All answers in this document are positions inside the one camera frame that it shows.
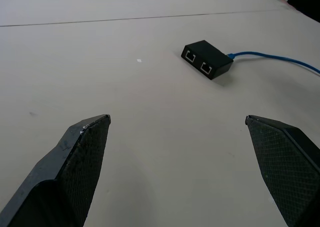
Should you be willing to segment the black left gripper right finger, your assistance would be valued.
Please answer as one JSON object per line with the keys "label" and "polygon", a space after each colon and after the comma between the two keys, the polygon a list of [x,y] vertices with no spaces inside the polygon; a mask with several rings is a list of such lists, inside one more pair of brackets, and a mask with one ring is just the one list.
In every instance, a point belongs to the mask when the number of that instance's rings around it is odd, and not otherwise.
{"label": "black left gripper right finger", "polygon": [[245,119],[261,176],[289,227],[320,225],[320,149],[299,128]]}

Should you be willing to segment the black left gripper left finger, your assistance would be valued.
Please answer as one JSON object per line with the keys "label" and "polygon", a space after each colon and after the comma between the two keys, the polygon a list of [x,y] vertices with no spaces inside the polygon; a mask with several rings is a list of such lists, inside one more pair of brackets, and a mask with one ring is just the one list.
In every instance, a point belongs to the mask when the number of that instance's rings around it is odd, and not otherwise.
{"label": "black left gripper left finger", "polygon": [[2,227],[82,227],[100,178],[111,117],[70,126],[0,213]]}

